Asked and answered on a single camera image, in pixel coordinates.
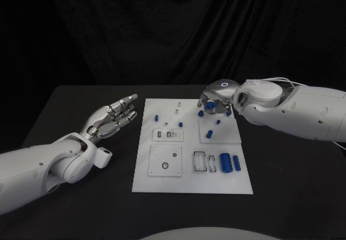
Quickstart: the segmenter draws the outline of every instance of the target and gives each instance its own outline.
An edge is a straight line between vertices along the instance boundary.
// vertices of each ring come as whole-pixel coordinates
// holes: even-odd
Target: white cable
[[[58,189],[60,186],[61,186],[61,184],[58,184],[55,189],[52,191],[49,191],[45,195],[51,194]]]
[[[299,82],[292,81],[290,79],[287,79],[287,78],[284,78],[284,77],[273,77],[273,78],[257,79],[257,80],[260,80],[260,81],[289,82],[293,87],[295,87],[293,84],[297,84],[297,85],[302,85],[302,86],[307,86],[307,85],[305,85],[305,84],[302,84],[302,83],[299,83]],[[336,143],[335,141],[333,141],[333,143],[335,143],[344,150],[346,150],[346,147],[344,147],[339,143]]]
[[[346,147],[344,147],[339,143],[336,143],[335,141],[333,141],[333,143],[335,143],[344,150],[346,150]]]

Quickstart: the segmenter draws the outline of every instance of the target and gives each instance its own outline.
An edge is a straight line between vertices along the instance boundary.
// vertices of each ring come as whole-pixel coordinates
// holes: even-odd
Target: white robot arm
[[[81,133],[71,133],[52,144],[0,154],[0,215],[41,198],[61,183],[75,183],[93,166],[104,168],[111,152],[97,148],[136,118],[130,102],[137,94],[101,107],[87,120]]]
[[[289,82],[293,87],[283,88],[271,81]],[[256,125],[305,139],[346,142],[345,91],[306,86],[287,78],[247,80],[243,85],[222,79],[205,89],[198,106],[209,99],[218,103],[205,110],[211,114],[225,113],[233,105]]]

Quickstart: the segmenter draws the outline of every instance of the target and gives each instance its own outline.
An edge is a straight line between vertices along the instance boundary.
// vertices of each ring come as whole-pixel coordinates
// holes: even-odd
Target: table surface
[[[146,98],[198,99],[205,85],[61,86],[23,147],[80,132],[93,112],[137,93],[137,118],[98,143],[104,169],[0,216],[0,239],[139,239],[189,227],[227,227],[279,238],[346,237],[346,158],[235,114],[254,195],[132,192]]]

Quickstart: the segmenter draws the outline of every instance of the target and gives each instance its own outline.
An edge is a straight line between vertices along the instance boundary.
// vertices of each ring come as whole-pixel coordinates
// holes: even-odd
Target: blue block
[[[240,159],[237,155],[233,156],[233,160],[234,160],[235,171],[241,171],[241,164],[240,164]]]
[[[218,104],[214,101],[209,101],[204,107],[204,109],[214,109],[217,108]]]
[[[214,131],[209,130],[209,131],[208,131],[208,134],[207,134],[207,138],[211,139],[211,138],[212,138],[212,135],[214,135]]]
[[[224,172],[225,174],[227,174],[227,173],[231,173],[231,172],[234,171],[234,168],[233,168],[230,153],[222,153],[222,154],[220,155],[220,158],[221,158],[222,172]]]

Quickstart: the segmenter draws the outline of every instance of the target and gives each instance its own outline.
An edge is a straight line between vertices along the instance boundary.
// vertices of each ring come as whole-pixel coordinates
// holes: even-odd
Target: black backdrop
[[[345,11],[338,0],[2,1],[0,151],[60,85],[287,77],[346,90]]]

